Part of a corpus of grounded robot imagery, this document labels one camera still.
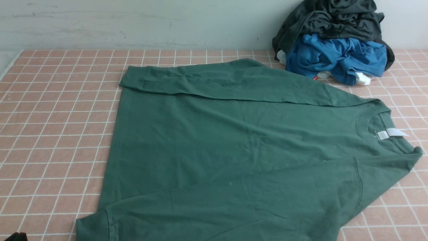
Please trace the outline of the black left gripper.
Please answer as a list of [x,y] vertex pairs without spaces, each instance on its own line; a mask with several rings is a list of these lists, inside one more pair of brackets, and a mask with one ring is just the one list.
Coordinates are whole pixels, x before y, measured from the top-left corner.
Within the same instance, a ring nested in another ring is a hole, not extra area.
[[25,232],[15,232],[4,241],[28,241],[28,237]]

